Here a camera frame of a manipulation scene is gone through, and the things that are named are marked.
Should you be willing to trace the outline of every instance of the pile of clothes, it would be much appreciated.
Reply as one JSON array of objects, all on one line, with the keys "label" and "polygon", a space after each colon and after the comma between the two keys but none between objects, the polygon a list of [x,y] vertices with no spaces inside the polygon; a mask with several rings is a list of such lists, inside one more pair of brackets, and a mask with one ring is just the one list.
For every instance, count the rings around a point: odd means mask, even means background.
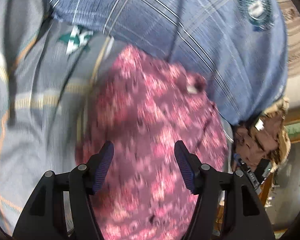
[{"label": "pile of clothes", "polygon": [[[174,143],[218,171],[234,152],[275,169],[290,149],[287,100],[266,108],[286,61],[275,0],[0,0],[0,226],[12,234],[45,171],[68,172],[111,140],[92,199],[105,239],[180,239],[197,198]],[[261,129],[233,136],[260,112]]]}]

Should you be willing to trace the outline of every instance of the brown garment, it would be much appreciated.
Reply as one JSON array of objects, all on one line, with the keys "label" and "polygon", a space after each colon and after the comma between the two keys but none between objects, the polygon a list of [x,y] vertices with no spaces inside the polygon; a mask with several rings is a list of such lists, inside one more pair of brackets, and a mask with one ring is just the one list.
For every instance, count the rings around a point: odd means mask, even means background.
[{"label": "brown garment", "polygon": [[234,152],[240,154],[252,171],[255,171],[262,158],[271,160],[271,172],[286,160],[290,151],[290,140],[283,121],[288,106],[288,99],[283,98],[266,109],[258,118],[263,122],[262,130],[258,130],[255,123],[251,127],[243,124],[236,128]]}]

